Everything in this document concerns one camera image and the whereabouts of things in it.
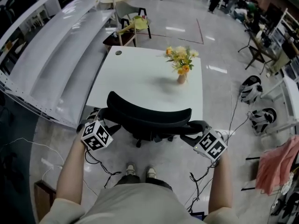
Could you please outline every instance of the legs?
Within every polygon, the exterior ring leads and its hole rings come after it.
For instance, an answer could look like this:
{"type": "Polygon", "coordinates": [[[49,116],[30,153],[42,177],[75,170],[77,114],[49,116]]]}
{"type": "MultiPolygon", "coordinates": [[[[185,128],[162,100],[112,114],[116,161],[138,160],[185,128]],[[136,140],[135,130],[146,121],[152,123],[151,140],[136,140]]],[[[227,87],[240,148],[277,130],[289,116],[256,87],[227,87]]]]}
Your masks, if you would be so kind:
{"type": "Polygon", "coordinates": [[[245,16],[243,14],[236,13],[236,11],[234,11],[234,17],[235,17],[235,19],[238,19],[241,22],[243,22],[245,20],[245,16]]]}
{"type": "MultiPolygon", "coordinates": [[[[145,182],[146,183],[151,183],[151,184],[154,184],[154,185],[158,185],[158,186],[161,186],[161,187],[165,187],[165,188],[168,188],[172,191],[172,188],[171,188],[170,185],[168,185],[166,182],[156,178],[156,171],[155,171],[154,167],[152,167],[152,166],[149,166],[147,168],[145,182]]],[[[129,163],[127,165],[126,175],[123,176],[117,182],[116,185],[132,184],[132,183],[140,183],[140,178],[135,173],[135,164],[129,163]]]]}
{"type": "Polygon", "coordinates": [[[225,14],[229,14],[230,13],[230,10],[231,10],[232,6],[235,4],[235,2],[236,2],[236,0],[229,0],[228,6],[224,10],[225,14]]]}
{"type": "Polygon", "coordinates": [[[215,8],[217,7],[218,3],[220,0],[211,0],[211,4],[209,7],[209,11],[213,12],[215,10],[215,8]]]}

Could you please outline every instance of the white shelf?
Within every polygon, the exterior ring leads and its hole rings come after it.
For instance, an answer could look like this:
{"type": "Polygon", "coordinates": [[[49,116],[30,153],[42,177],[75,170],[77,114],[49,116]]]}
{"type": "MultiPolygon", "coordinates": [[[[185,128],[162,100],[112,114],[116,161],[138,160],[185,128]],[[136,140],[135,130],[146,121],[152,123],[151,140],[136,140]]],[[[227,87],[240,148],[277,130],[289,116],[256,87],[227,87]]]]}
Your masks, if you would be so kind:
{"type": "Polygon", "coordinates": [[[9,39],[9,37],[12,35],[12,33],[24,22],[27,20],[27,18],[35,11],[37,10],[42,4],[47,2],[48,0],[38,0],[35,4],[33,4],[30,8],[27,9],[26,12],[24,12],[6,31],[6,33],[1,37],[0,39],[0,48],[4,46],[6,41],[9,39]]]}
{"type": "Polygon", "coordinates": [[[70,35],[41,73],[32,91],[33,98],[51,109],[56,108],[82,54],[114,12],[115,10],[89,12],[72,27],[70,35]]]}
{"type": "Polygon", "coordinates": [[[56,14],[29,43],[10,74],[11,80],[25,94],[31,95],[41,72],[69,30],[98,1],[74,0],[56,14]]]}
{"type": "Polygon", "coordinates": [[[106,53],[103,41],[112,30],[103,28],[90,43],[73,71],[56,108],[56,113],[78,124],[90,88],[106,53]]]}

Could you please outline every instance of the white cable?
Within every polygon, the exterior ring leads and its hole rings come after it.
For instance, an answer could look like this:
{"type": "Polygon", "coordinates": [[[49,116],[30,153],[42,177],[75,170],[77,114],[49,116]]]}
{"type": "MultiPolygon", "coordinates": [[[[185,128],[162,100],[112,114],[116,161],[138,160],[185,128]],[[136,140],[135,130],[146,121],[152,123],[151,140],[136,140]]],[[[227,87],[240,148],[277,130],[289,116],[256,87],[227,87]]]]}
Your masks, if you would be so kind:
{"type": "Polygon", "coordinates": [[[38,144],[38,143],[35,143],[35,142],[31,142],[31,141],[28,141],[27,139],[25,139],[25,138],[19,138],[19,139],[16,139],[15,141],[12,141],[12,142],[10,142],[10,143],[7,143],[7,144],[5,144],[5,145],[3,145],[3,146],[6,146],[6,145],[8,145],[8,144],[12,144],[12,143],[14,143],[14,142],[16,142],[16,141],[18,141],[18,140],[25,140],[25,141],[27,141],[28,143],[32,143],[32,144],[36,144],[36,145],[40,145],[40,146],[45,146],[45,147],[47,147],[47,148],[49,148],[50,150],[52,150],[52,151],[54,151],[56,154],[58,154],[58,156],[61,158],[61,160],[62,160],[62,162],[63,162],[63,164],[64,164],[64,159],[63,159],[63,157],[60,155],[60,153],[58,152],[58,151],[56,151],[55,149],[53,149],[53,148],[51,148],[51,147],[49,147],[49,146],[47,146],[47,145],[45,145],[45,144],[38,144]]]}
{"type": "Polygon", "coordinates": [[[85,183],[86,187],[91,191],[93,192],[96,196],[98,196],[88,185],[87,183],[85,182],[85,180],[83,179],[83,182],[85,183]]]}
{"type": "MultiPolygon", "coordinates": [[[[3,147],[4,146],[6,146],[6,145],[9,145],[9,144],[12,144],[12,143],[14,143],[14,142],[16,142],[16,141],[18,141],[18,140],[25,140],[25,141],[27,141],[28,143],[32,143],[32,144],[36,144],[36,145],[40,145],[40,146],[45,146],[45,147],[47,147],[47,148],[49,148],[50,150],[52,150],[52,151],[54,151],[56,154],[58,154],[58,156],[61,158],[61,160],[62,160],[62,162],[63,162],[63,164],[64,164],[64,159],[63,159],[63,157],[60,155],[60,153],[57,151],[57,150],[55,150],[55,149],[53,149],[53,148],[51,148],[51,147],[49,147],[49,146],[47,146],[47,145],[45,145],[45,144],[39,144],[39,143],[35,143],[35,142],[31,142],[31,141],[28,141],[27,139],[25,139],[25,138],[18,138],[18,139],[16,139],[16,140],[14,140],[14,141],[12,141],[12,142],[10,142],[10,143],[7,143],[7,144],[5,144],[5,145],[3,145],[2,146],[2,149],[3,149],[3,147]]],[[[52,167],[59,167],[59,168],[61,168],[61,166],[58,166],[58,165],[53,165],[53,166],[51,166],[44,174],[43,174],[43,176],[42,176],[42,181],[43,181],[43,178],[44,178],[44,176],[52,169],[52,167]]],[[[86,185],[86,187],[90,190],[90,191],[92,191],[96,196],[98,196],[88,185],[87,185],[87,183],[85,182],[85,180],[83,179],[83,182],[85,183],[85,185],[86,185]]]]}
{"type": "Polygon", "coordinates": [[[51,170],[51,169],[54,169],[54,167],[58,167],[58,168],[61,168],[61,166],[59,165],[53,165],[52,167],[50,167],[42,176],[42,181],[43,181],[43,178],[45,177],[45,175],[51,170]]]}

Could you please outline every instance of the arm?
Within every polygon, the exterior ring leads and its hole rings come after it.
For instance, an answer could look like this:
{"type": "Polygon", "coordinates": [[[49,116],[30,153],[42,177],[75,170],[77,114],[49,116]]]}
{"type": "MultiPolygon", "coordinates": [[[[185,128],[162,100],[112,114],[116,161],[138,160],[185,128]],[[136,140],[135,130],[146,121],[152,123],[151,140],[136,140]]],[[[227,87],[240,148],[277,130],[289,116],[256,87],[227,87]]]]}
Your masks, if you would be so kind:
{"type": "Polygon", "coordinates": [[[57,183],[56,198],[81,204],[85,146],[81,142],[82,129],[76,136],[57,183]]]}
{"type": "Polygon", "coordinates": [[[298,48],[295,46],[295,44],[294,44],[293,42],[291,42],[290,45],[293,47],[294,51],[296,52],[296,55],[299,55],[299,50],[298,50],[298,48]]]}
{"type": "Polygon", "coordinates": [[[232,204],[232,182],[229,169],[228,152],[225,151],[220,157],[218,166],[214,169],[209,200],[209,213],[222,207],[231,208],[232,204]]]}

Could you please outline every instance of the sneaker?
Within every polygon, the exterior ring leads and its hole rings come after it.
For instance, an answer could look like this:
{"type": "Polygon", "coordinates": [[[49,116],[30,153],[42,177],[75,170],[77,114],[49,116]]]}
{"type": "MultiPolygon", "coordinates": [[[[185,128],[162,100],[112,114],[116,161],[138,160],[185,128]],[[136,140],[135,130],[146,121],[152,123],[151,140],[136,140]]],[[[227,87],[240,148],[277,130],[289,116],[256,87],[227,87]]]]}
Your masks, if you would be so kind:
{"type": "Polygon", "coordinates": [[[146,172],[146,177],[156,178],[156,170],[153,166],[148,166],[147,172],[146,172]]]}
{"type": "Polygon", "coordinates": [[[130,162],[127,164],[126,175],[136,175],[134,163],[130,162]]]}

